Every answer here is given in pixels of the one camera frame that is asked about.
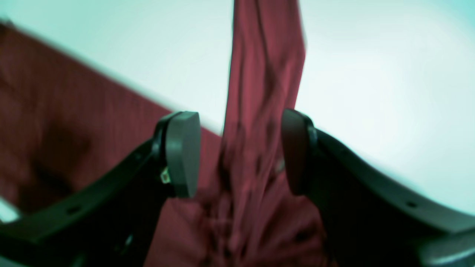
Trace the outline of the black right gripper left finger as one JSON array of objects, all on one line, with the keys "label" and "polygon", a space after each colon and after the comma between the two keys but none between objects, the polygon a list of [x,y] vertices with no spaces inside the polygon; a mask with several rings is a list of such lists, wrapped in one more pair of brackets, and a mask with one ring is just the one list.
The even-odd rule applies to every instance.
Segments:
[{"label": "black right gripper left finger", "polygon": [[169,114],[153,138],[84,190],[1,225],[2,267],[141,267],[167,199],[197,191],[197,112]]}]

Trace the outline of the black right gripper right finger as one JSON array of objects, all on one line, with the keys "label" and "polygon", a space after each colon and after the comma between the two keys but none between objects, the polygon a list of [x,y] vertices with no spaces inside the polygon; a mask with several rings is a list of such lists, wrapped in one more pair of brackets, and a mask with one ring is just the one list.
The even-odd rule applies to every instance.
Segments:
[{"label": "black right gripper right finger", "polygon": [[293,109],[281,119],[287,182],[320,211],[339,267],[473,267],[473,215],[390,179]]}]

